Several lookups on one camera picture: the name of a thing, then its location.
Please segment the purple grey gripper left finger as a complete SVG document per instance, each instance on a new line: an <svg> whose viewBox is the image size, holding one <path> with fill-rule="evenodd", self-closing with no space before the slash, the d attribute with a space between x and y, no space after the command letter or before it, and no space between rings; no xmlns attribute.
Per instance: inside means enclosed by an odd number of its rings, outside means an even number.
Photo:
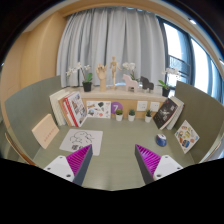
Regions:
<svg viewBox="0 0 224 224"><path fill-rule="evenodd" d="M44 170L81 186L92 155L92 146L88 145L69 156L59 155Z"/></svg>

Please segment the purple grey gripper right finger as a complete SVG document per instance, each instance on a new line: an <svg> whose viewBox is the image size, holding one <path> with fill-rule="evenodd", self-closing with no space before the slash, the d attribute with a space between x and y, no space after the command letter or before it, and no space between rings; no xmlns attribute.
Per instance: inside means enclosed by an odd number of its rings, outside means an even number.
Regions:
<svg viewBox="0 0 224 224"><path fill-rule="evenodd" d="M135 156L145 184L182 169L182 166L169 155L159 156L138 144L135 145Z"/></svg>

